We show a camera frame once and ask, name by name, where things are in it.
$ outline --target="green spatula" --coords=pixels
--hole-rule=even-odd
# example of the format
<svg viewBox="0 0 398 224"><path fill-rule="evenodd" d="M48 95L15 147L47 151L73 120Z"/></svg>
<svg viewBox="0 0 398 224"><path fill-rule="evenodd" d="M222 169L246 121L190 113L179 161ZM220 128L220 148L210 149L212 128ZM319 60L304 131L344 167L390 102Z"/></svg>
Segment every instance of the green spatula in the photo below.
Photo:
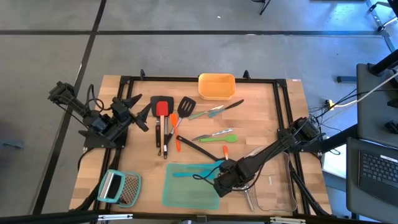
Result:
<svg viewBox="0 0 398 224"><path fill-rule="evenodd" d="M223 138L204 138L199 139L199 142L212 142L212 141L227 141L227 142L237 142L238 136L236 134L229 134Z"/></svg>

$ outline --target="black slotted turner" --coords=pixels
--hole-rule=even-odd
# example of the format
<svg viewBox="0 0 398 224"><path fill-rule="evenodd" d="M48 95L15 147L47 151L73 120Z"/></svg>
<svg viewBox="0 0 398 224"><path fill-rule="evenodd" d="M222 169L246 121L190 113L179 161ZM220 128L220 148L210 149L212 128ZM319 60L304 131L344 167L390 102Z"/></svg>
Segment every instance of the black slotted turner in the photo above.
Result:
<svg viewBox="0 0 398 224"><path fill-rule="evenodd" d="M180 124L182 118L187 118L192 114L193 109L195 108L195 105L197 103L195 102L195 100L184 96L178 106L177 112L178 112L178 123L177 123L177 127ZM172 129L172 131L170 132L170 134L167 136L167 142L170 141L170 139L172 138L174 134L174 128Z"/></svg>

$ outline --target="red spatula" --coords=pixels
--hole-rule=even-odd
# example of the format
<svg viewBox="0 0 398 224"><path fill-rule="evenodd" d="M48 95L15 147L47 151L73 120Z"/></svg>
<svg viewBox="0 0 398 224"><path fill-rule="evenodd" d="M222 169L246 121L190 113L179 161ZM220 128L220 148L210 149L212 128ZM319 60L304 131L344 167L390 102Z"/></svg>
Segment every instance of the red spatula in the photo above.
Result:
<svg viewBox="0 0 398 224"><path fill-rule="evenodd" d="M156 115L160 116L160 146L163 146L163 157L167 158L167 146L164 139L164 116L169 115L169 104L166 101L159 101L156 104Z"/></svg>

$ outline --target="teal grater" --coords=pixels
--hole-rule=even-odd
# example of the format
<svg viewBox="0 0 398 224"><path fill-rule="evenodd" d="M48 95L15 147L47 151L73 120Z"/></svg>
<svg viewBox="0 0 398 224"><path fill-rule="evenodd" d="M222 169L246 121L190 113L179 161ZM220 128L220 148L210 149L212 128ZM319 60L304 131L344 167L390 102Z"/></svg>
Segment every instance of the teal grater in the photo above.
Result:
<svg viewBox="0 0 398 224"><path fill-rule="evenodd" d="M109 169L99 186L97 200L129 208L135 204L140 190L141 176L139 174Z"/></svg>

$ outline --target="laptop keyboard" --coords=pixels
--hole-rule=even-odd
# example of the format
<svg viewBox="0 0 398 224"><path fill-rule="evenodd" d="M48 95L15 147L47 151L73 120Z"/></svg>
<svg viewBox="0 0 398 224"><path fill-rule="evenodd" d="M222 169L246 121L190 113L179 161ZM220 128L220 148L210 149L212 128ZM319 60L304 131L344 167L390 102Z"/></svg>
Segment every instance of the laptop keyboard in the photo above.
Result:
<svg viewBox="0 0 398 224"><path fill-rule="evenodd" d="M361 151L361 176L398 188L398 160Z"/></svg>

